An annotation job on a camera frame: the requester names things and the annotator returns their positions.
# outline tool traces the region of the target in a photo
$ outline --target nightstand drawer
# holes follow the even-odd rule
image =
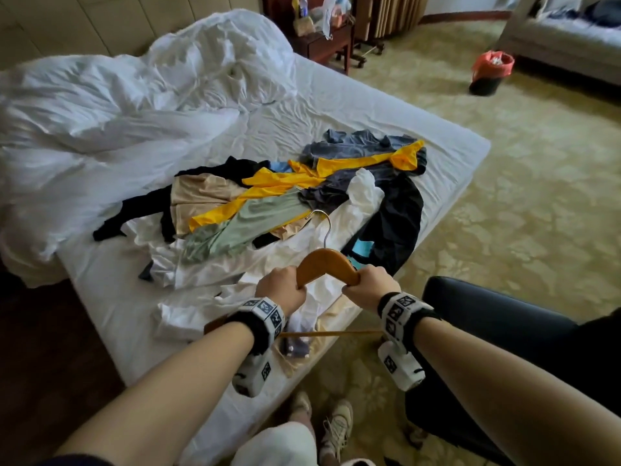
[[[321,36],[309,44],[309,59],[323,60],[334,54],[342,47],[349,45],[352,37],[352,27],[344,26],[332,33],[332,39]]]

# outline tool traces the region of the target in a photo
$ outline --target hand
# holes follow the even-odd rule
[[[268,297],[280,305],[284,315],[289,317],[296,312],[306,300],[306,288],[298,289],[297,268],[274,268],[261,278],[256,286],[256,297]]]
[[[344,286],[343,294],[367,311],[377,313],[379,300],[388,293],[400,293],[401,286],[386,273],[383,266],[367,265],[358,271],[360,283]]]

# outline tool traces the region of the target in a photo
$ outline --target red plastic bag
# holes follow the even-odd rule
[[[488,51],[479,55],[472,65],[472,81],[479,78],[503,78],[511,75],[515,59],[502,51]]]

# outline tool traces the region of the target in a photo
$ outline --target headboard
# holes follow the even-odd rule
[[[48,55],[142,54],[158,37],[261,0],[0,0],[0,70]]]

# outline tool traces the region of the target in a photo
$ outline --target red baseboard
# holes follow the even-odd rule
[[[449,21],[492,21],[507,20],[511,17],[511,11],[462,11],[459,13],[438,13],[425,15],[419,24],[446,23]]]

